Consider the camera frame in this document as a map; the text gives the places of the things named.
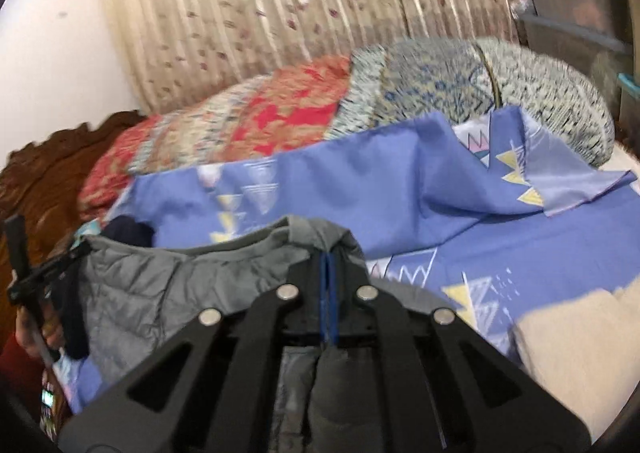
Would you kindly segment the person's left hand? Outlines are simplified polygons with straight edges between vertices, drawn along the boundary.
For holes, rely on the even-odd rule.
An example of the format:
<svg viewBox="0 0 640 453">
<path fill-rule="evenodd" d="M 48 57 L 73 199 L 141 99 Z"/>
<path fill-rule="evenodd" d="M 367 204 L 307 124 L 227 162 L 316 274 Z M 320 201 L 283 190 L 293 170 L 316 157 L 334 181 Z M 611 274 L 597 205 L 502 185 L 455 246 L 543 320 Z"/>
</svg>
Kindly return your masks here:
<svg viewBox="0 0 640 453">
<path fill-rule="evenodd" d="M 50 301 L 41 303 L 43 323 L 36 324 L 25 307 L 19 307 L 16 311 L 15 339 L 25 350 L 29 358 L 42 361 L 41 351 L 44 346 L 50 350 L 58 351 L 65 345 L 63 326 L 58 312 Z"/>
</svg>

